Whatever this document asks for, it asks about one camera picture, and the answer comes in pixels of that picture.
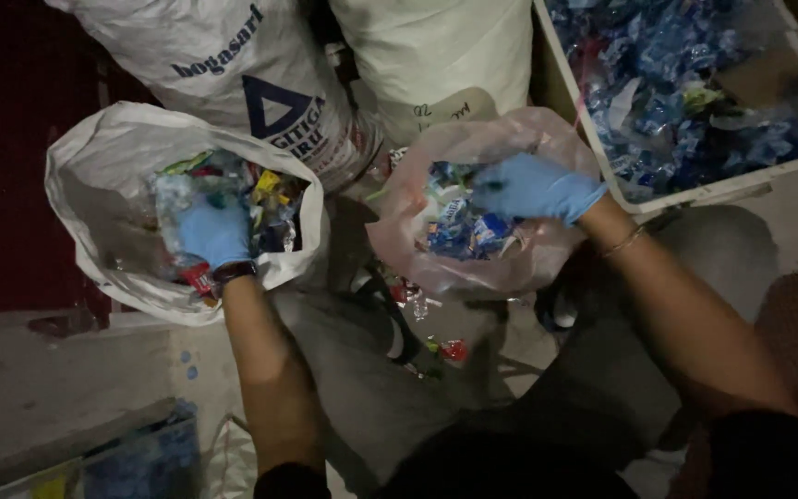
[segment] pink plastic bag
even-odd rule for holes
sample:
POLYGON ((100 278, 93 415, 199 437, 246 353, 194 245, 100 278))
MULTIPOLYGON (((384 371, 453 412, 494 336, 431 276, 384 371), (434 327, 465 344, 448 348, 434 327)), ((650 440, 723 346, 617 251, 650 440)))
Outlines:
POLYGON ((385 185, 381 220, 366 226, 378 257, 431 293, 458 298, 508 298, 549 284, 583 240, 554 219, 530 219, 518 240, 495 260, 459 260, 415 247, 426 222, 424 187, 434 161, 493 164, 520 152, 550 158, 570 170, 599 177, 596 157, 571 125, 547 108, 519 108, 491 122, 444 123, 412 144, 385 185))

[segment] person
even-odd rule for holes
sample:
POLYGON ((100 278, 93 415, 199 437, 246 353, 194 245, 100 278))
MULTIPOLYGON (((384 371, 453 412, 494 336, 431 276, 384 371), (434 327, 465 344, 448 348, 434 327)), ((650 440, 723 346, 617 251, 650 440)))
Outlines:
POLYGON ((637 225, 605 191, 524 153, 475 178, 474 204, 577 225, 612 268, 603 282, 617 280, 596 293, 592 320, 582 309, 531 390, 478 419, 381 355, 393 334, 379 309, 264 294, 238 208, 203 201, 183 213, 185 248, 223 286, 257 449, 254 496, 330 496, 333 432, 376 477, 378 497, 635 497, 615 472, 629 459, 614 462, 612 449, 628 432, 650 435, 648 449, 681 398, 708 422, 710 496, 798 497, 798 401, 752 325, 777 272, 767 227, 730 206, 637 225), (655 402, 668 392, 679 398, 655 402))

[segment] blue latex glove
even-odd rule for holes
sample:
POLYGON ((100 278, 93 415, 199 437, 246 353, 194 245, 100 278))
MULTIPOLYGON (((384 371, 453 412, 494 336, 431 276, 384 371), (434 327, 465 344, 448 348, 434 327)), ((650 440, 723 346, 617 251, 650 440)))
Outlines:
POLYGON ((507 217, 554 217, 571 226, 607 187, 527 153, 482 171, 472 181, 473 204, 507 217))
POLYGON ((248 213, 233 198, 218 210, 205 195, 195 195, 193 206, 177 214, 177 235, 187 253, 201 256, 211 270, 229 262, 251 259, 248 251, 248 213))

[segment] white plastic bin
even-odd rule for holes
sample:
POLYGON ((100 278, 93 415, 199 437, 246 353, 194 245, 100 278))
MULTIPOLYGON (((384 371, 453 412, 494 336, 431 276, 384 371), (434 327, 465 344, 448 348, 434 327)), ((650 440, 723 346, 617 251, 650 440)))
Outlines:
MULTIPOLYGON (((777 18, 779 26, 786 27, 786 42, 798 53, 798 34, 796 33, 798 23, 782 0, 774 0, 772 3, 763 2, 760 4, 760 8, 764 11, 759 13, 760 22, 765 22, 767 17, 777 18)), ((537 106, 552 108, 569 122, 574 122, 576 116, 574 104, 580 91, 572 76, 571 66, 562 51, 560 39, 550 21, 544 0, 534 0, 534 16, 532 101, 537 106)), ((798 98, 791 102, 791 105, 798 114, 798 98)), ((605 157, 605 151, 586 108, 582 109, 579 131, 593 149, 612 196, 631 214, 648 213, 677 204, 715 204, 736 201, 750 195, 764 194, 770 192, 771 180, 798 170, 798 160, 795 160, 651 201, 633 203, 627 201, 621 193, 617 178, 605 157)))

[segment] leg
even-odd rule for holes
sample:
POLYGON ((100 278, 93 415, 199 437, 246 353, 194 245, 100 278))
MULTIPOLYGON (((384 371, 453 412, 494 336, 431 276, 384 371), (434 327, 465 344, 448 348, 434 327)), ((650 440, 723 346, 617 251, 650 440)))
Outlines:
MULTIPOLYGON (((778 274, 765 222, 742 208, 710 206, 680 210, 649 227, 741 316, 756 318, 778 274)), ((598 286, 581 304, 576 331, 511 414, 522 431, 623 469, 655 446, 681 402, 637 338, 623 284, 607 268, 595 276, 598 286)))
POLYGON ((272 300, 310 367, 334 433, 379 483, 454 421, 443 397, 387 359, 393 327, 385 312, 327 294, 277 290, 272 300))

